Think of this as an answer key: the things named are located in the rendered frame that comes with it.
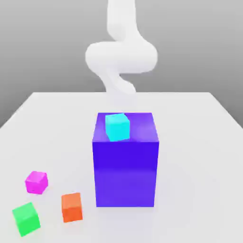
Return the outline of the small cyan cube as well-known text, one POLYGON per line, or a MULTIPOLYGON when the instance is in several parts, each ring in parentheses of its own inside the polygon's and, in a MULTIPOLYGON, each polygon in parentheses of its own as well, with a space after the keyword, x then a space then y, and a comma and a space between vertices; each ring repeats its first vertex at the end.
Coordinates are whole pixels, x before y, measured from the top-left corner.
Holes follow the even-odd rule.
POLYGON ((130 138, 130 120, 124 113, 105 115, 105 132, 110 141, 130 138))

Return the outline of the small orange cube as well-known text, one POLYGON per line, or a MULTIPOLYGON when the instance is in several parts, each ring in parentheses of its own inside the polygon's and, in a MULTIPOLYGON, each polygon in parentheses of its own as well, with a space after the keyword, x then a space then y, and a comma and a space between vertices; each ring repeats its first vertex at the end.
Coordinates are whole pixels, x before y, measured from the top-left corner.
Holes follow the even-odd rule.
POLYGON ((80 193, 62 195, 61 206, 64 223, 83 219, 80 193))

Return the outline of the small magenta cube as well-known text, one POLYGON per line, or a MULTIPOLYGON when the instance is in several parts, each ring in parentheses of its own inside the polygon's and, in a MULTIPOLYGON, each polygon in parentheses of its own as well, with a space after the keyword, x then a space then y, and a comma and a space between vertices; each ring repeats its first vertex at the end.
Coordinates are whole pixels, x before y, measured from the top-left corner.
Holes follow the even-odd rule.
POLYGON ((46 172, 32 171, 25 180, 28 193, 41 195, 48 186, 46 172))

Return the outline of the small green cube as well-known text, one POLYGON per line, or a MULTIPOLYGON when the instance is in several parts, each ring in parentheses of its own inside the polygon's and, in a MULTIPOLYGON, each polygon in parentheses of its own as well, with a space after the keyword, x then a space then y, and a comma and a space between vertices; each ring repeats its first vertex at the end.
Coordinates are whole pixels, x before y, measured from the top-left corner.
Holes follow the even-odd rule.
POLYGON ((12 213, 21 237, 40 228, 38 213, 32 202, 13 209, 12 213))

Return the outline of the large purple box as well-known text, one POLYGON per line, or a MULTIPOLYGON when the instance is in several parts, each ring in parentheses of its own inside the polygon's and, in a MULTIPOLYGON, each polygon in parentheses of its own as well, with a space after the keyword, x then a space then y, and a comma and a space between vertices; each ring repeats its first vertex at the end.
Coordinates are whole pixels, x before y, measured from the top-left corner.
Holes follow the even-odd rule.
POLYGON ((159 138, 152 113, 127 112, 130 139, 110 141, 105 112, 93 132, 93 167, 97 207, 153 207, 159 138))

